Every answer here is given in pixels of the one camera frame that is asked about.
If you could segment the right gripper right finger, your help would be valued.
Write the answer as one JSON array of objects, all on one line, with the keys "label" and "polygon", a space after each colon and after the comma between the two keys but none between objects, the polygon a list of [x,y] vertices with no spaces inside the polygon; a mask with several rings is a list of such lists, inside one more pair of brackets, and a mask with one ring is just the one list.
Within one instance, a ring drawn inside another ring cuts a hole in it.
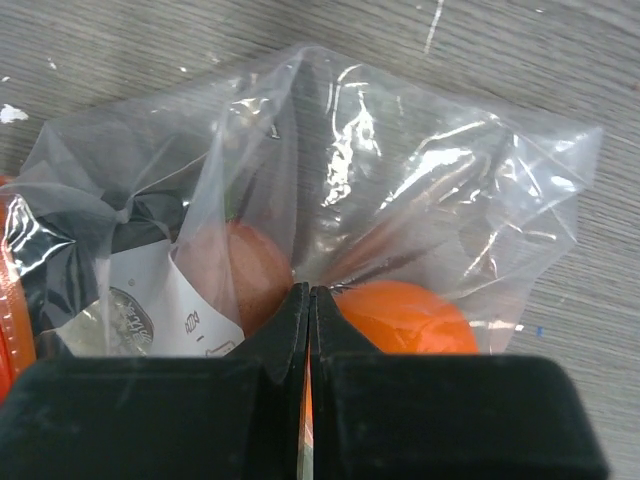
[{"label": "right gripper right finger", "polygon": [[316,287],[309,307],[317,479],[605,479],[579,394],[552,360],[392,355]]}]

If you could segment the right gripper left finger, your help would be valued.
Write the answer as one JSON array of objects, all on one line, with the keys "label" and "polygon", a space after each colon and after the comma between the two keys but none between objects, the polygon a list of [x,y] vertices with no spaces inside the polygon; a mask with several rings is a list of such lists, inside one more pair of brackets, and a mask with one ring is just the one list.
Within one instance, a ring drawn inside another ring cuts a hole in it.
[{"label": "right gripper left finger", "polygon": [[310,291],[228,355],[56,359],[1,408],[5,479],[295,479]]}]

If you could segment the orange fake orange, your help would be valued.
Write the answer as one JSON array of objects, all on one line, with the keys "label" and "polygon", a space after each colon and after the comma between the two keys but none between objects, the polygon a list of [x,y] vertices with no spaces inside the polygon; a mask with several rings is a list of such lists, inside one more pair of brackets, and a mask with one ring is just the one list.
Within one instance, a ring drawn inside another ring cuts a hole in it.
[{"label": "orange fake orange", "polygon": [[346,289],[334,300],[341,314],[385,353],[479,352],[462,312],[421,286],[376,280]]}]

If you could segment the brown fake kiwi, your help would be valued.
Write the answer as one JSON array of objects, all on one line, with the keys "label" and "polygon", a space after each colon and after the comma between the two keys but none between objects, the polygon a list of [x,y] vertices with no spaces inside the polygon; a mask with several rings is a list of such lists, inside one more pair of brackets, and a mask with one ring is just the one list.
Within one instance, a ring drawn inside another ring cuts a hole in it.
[{"label": "brown fake kiwi", "polygon": [[174,262],[202,299],[247,337],[276,313],[293,285],[279,247],[238,221],[202,228],[177,248]]}]

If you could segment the clear zip bag orange seal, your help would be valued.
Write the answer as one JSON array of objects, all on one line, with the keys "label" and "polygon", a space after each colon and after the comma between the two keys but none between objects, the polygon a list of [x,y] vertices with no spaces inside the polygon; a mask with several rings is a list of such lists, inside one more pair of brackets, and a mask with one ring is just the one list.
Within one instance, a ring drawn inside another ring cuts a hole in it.
[{"label": "clear zip bag orange seal", "polygon": [[48,120],[1,181],[1,388],[42,358],[233,350],[249,337],[174,262],[230,221],[293,283],[421,286],[500,353],[575,244],[602,139],[313,45]]}]

